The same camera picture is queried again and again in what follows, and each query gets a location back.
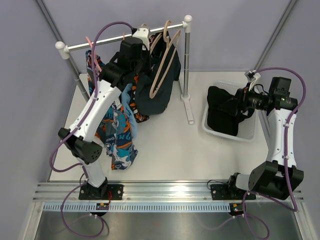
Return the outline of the dark navy shorts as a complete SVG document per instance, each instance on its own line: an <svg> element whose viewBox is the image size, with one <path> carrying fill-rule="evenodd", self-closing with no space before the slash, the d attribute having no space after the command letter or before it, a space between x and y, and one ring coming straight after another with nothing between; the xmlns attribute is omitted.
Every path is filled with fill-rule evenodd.
<svg viewBox="0 0 320 240"><path fill-rule="evenodd" d="M136 80L134 103L144 116L162 114L170 101L173 84L179 79L181 62L178 44L181 32L173 37L157 33L150 37L150 71L140 73Z"/></svg>

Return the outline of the beige hanger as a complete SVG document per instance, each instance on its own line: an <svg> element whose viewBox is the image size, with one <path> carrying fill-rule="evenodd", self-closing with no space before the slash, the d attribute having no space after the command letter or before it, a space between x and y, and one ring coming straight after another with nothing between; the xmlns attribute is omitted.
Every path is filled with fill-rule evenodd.
<svg viewBox="0 0 320 240"><path fill-rule="evenodd" d="M172 38L170 38L170 36L168 35L168 27L171 24L172 24L172 21L168 19L165 22L164 28L163 28L163 31L162 31L162 38L161 39L163 39L163 41L165 42L166 47L165 47L165 51L163 53L163 57L161 59L161 62L159 64L159 67L157 69L156 75L154 77L153 83L152 83L151 88L150 88L149 97L151 99L153 99L157 95L161 85L163 84L163 81L165 80L165 78L167 76L167 73L168 73L168 71L170 69L170 66L172 65L174 56L175 56L176 51L177 51L177 47L178 47L179 42L180 42L180 38L181 38L181 31L180 30L178 30ZM172 53L171 58L170 58L170 60L169 60L169 62L167 64L167 67L165 68L164 73L161 75L163 66L165 64L165 60L167 59L167 55L168 55L171 47L173 47L173 53Z"/></svg>
<svg viewBox="0 0 320 240"><path fill-rule="evenodd" d="M140 27L149 28L146 24L142 24ZM149 36L150 50L149 51L150 51L150 54L152 54L152 52L154 51L157 43L163 37L163 34L159 33L159 34L152 35L150 28L149 28L149 32L150 32L150 36Z"/></svg>

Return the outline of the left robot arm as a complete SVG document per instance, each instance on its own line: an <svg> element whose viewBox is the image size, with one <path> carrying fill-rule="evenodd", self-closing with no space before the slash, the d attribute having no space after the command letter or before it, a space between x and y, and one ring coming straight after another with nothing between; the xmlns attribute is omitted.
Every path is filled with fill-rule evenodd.
<svg viewBox="0 0 320 240"><path fill-rule="evenodd" d="M94 142L97 128L127 84L138 73L149 68L148 37L131 36L122 40L119 51L102 67L94 84L94 92L78 119L69 128L61 128L58 132L62 143L78 159L87 174L87 182L81 187L87 198L100 200L108 192L108 180L99 161L102 147Z"/></svg>

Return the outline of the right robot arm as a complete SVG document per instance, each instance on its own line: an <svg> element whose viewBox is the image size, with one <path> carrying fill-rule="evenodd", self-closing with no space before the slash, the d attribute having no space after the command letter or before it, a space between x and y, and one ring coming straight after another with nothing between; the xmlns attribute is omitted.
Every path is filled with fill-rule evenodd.
<svg viewBox="0 0 320 240"><path fill-rule="evenodd" d="M219 104L217 109L238 117L246 111L265 111L270 137L267 157L250 174L230 176L226 192L233 199L244 191L257 192L285 200L300 185L304 172L297 169L293 150L293 130L298 100L290 97L291 79L273 77L266 95L254 92L250 84L239 88L235 95Z"/></svg>

